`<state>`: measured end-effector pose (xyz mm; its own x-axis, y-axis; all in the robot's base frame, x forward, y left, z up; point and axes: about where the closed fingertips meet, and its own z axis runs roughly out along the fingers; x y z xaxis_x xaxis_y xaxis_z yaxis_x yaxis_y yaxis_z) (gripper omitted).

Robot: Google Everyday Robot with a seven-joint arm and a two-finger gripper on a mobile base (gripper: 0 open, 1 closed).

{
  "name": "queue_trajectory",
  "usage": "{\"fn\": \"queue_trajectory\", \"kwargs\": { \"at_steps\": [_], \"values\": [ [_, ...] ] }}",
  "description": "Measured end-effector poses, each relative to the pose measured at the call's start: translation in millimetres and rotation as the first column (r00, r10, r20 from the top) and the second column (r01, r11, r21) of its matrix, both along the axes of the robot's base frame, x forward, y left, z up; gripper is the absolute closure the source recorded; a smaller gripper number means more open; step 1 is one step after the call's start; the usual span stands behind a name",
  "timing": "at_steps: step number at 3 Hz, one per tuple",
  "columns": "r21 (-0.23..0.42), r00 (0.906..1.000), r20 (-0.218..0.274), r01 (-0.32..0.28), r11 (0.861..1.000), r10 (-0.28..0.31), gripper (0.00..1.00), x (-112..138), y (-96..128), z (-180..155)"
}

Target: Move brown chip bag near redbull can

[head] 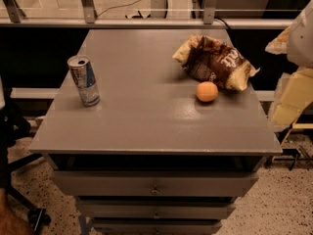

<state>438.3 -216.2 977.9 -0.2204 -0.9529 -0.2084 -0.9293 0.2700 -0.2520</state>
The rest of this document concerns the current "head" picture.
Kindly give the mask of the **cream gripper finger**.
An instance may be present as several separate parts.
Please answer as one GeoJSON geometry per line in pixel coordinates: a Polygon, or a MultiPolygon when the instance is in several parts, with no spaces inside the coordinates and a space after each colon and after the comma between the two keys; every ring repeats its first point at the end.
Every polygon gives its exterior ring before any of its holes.
{"type": "Polygon", "coordinates": [[[274,55],[286,54],[290,27],[284,29],[275,39],[267,44],[265,51],[274,55]]]}
{"type": "Polygon", "coordinates": [[[313,69],[299,67],[280,77],[268,112],[268,125],[273,131],[288,128],[313,102],[313,69]]]}

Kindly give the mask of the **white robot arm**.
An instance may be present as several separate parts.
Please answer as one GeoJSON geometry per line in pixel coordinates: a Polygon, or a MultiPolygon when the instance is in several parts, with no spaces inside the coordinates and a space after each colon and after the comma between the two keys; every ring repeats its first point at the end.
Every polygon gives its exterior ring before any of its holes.
{"type": "Polygon", "coordinates": [[[268,43],[265,51],[286,54],[288,61],[298,66],[297,71],[284,73],[279,79],[268,113],[269,126],[280,132],[313,102],[313,0],[290,26],[268,43]]]}

